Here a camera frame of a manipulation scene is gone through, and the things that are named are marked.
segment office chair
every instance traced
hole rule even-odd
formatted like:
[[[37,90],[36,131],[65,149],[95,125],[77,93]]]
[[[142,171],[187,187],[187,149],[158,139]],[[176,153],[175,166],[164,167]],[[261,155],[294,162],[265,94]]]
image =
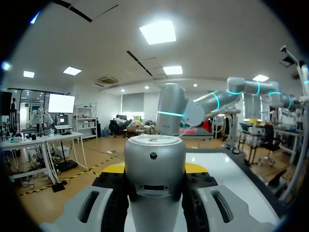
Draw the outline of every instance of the office chair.
[[[261,166],[263,166],[263,163],[267,162],[270,163],[271,167],[275,164],[275,161],[270,157],[270,154],[273,154],[274,152],[278,152],[279,150],[281,150],[280,143],[281,139],[274,138],[273,126],[265,125],[265,137],[260,147],[266,148],[267,150],[269,150],[269,153],[267,156],[259,158],[259,163],[261,164]]]
[[[117,124],[117,121],[116,120],[110,120],[110,125],[108,126],[108,128],[111,130],[112,138],[117,138],[115,136],[115,133],[119,134],[119,132],[120,132],[120,126]]]

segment window blind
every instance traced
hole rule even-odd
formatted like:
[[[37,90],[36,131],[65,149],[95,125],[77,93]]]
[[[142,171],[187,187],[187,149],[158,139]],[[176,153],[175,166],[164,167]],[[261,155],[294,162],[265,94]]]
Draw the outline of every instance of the window blind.
[[[144,93],[122,95],[122,112],[144,112]]]

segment rectangular slot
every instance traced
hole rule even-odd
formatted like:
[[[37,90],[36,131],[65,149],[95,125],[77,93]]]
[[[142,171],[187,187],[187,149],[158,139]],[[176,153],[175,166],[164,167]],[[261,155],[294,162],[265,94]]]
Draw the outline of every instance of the rectangular slot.
[[[144,185],[144,190],[163,191],[164,185]]]
[[[79,212],[78,219],[86,223],[88,221],[91,209],[99,195],[99,192],[97,191],[92,191],[89,196],[87,197],[85,203],[83,204],[81,211]]]
[[[229,223],[230,221],[232,221],[232,212],[221,193],[219,191],[212,191],[211,194],[218,205],[224,223]]]

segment lab equipment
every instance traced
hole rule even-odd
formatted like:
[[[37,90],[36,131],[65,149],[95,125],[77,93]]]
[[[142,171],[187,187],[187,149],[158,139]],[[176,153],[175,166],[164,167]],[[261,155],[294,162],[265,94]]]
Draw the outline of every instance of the lab equipment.
[[[74,109],[74,96],[50,94],[48,112],[72,114]]]

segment yellow panel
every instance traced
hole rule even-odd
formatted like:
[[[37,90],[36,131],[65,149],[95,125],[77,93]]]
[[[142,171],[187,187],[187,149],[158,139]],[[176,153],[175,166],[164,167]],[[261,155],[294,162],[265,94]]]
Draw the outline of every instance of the yellow panel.
[[[185,170],[187,173],[207,173],[207,169],[193,163],[185,163]],[[103,169],[103,172],[105,173],[124,173],[125,171],[125,163],[117,163],[112,164],[105,169]]]
[[[207,169],[193,163],[185,163],[185,171],[187,173],[207,173]]]
[[[103,173],[124,173],[125,172],[125,163],[116,163],[112,164],[103,169]]]

